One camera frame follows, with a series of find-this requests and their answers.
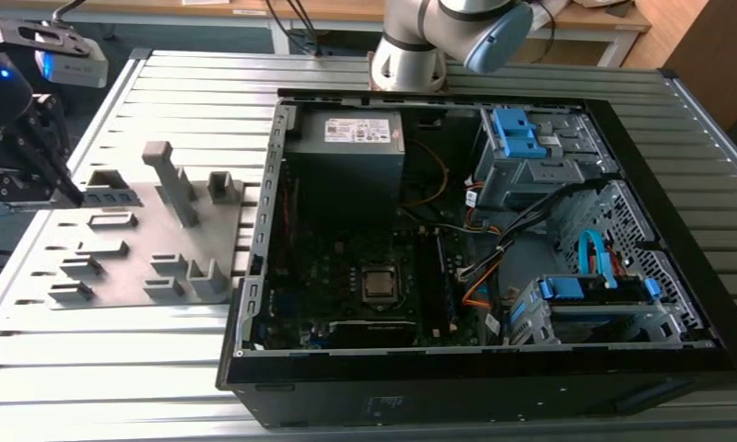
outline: wire bundle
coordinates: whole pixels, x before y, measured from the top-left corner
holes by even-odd
[[[479,278],[479,280],[474,283],[470,290],[467,291],[467,294],[463,298],[463,303],[470,303],[467,305],[479,305],[472,303],[483,303],[479,305],[479,307],[491,308],[491,305],[488,303],[472,300],[471,296],[479,289],[480,284],[483,284],[487,278],[492,275],[500,263],[503,262],[503,256],[506,254],[506,250],[514,242],[514,237],[524,232],[530,227],[535,226],[546,220],[552,209],[563,198],[571,196],[576,192],[591,189],[600,189],[606,186],[607,183],[607,179],[599,178],[586,180],[586,182],[582,183],[570,184],[546,195],[543,198],[540,198],[538,202],[528,206],[528,208],[519,214],[519,216],[516,216],[516,219],[511,221],[511,223],[506,227],[506,230],[500,234],[500,238],[496,241],[495,252],[492,252],[492,254],[483,261],[478,262],[476,264],[467,267],[467,269],[464,269],[460,275],[462,279],[478,273],[482,268],[487,268],[483,276]]]
[[[266,5],[268,6],[268,11],[271,11],[271,15],[274,16],[275,23],[282,28],[284,35],[287,35],[287,38],[291,40],[292,44],[298,47],[298,49],[300,49],[303,53],[307,53],[310,55],[314,55],[315,57],[319,57],[322,56],[320,39],[318,37],[318,30],[315,29],[315,25],[311,21],[311,17],[308,16],[308,12],[306,11],[306,7],[303,3],[300,3],[300,0],[287,0],[287,3],[290,4],[292,11],[295,11],[295,15],[300,18],[300,21],[304,23],[306,35],[315,43],[315,52],[312,52],[307,48],[307,46],[292,37],[292,34],[287,30],[287,28],[284,28],[282,19],[279,18],[279,15],[275,12],[275,8],[274,8],[274,5],[271,4],[271,0],[266,0]]]

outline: aluminum extrusion table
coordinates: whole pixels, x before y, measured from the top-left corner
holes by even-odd
[[[488,77],[452,65],[448,83],[464,93],[612,102],[737,302],[737,149],[680,81],[656,71],[526,65]],[[235,276],[247,266],[279,87],[367,89],[368,62],[137,50],[71,160],[77,180],[103,168],[119,169],[128,181],[149,180],[141,147],[165,139],[192,180],[214,169],[230,170],[247,183],[247,200],[255,203],[244,208]],[[64,228],[48,220],[48,213],[37,214],[0,277],[0,438],[498,440],[527,435],[527,440],[562,440],[567,433],[618,432],[614,441],[679,436],[737,441],[737,388],[694,393],[618,419],[270,432],[232,393],[214,386],[227,305],[47,308],[48,276],[33,272],[48,264],[39,256],[48,256],[55,245],[49,232]]]

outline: gray fixture plate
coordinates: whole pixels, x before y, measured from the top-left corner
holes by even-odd
[[[235,182],[238,194],[243,195],[243,183]],[[60,228],[69,242],[71,256],[76,256],[76,250],[83,247],[92,247],[101,241],[125,241],[128,253],[124,256],[97,256],[96,260],[104,272],[97,276],[84,276],[80,280],[93,291],[91,300],[60,303],[52,298],[47,300],[49,308],[97,308],[119,306],[149,306],[149,305],[188,305],[206,303],[196,295],[191,283],[186,279],[186,272],[176,275],[183,287],[184,294],[179,300],[159,301],[151,299],[144,291],[145,280],[159,279],[159,275],[151,266],[153,254],[176,254],[190,262],[196,260],[202,269],[208,268],[211,259],[216,259],[222,273],[230,275],[232,271],[232,260],[235,259],[235,244],[238,240],[238,229],[242,217],[242,201],[235,204],[214,204],[208,193],[207,181],[194,181],[192,187],[196,200],[192,205],[196,209],[200,223],[195,227],[183,228],[180,220],[167,205],[156,190],[156,185],[149,183],[132,184],[132,188],[143,201],[144,207],[127,207],[124,212],[132,212],[136,217],[135,227],[99,228],[91,229],[88,221],[92,216],[115,214],[116,210],[104,211],[57,211],[55,215],[64,218],[60,222],[73,224]]]

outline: label sticker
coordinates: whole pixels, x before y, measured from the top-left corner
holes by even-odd
[[[539,143],[543,145],[560,145],[560,139],[556,136],[540,136]]]
[[[252,9],[232,9],[232,14],[236,16],[267,16],[267,11],[255,11]]]
[[[464,198],[464,203],[467,207],[476,207],[479,205],[479,193],[475,191],[467,191],[467,196]]]
[[[500,334],[500,321],[496,320],[495,316],[492,316],[492,313],[487,315],[486,324],[494,334]]]
[[[390,143],[391,121],[332,118],[324,122],[326,143]]]

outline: blue plastic latch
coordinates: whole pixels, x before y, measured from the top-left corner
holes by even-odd
[[[555,299],[584,299],[579,278],[547,278],[546,282],[552,286]]]
[[[659,282],[655,279],[648,278],[644,280],[644,286],[648,287],[652,300],[658,301],[662,297],[662,286],[659,285]]]
[[[552,291],[550,283],[547,283],[546,281],[540,281],[539,287],[542,288],[543,298],[552,299],[555,297],[555,292]]]
[[[539,145],[536,125],[523,109],[495,109],[495,129],[503,140],[506,157],[546,158],[548,151]]]

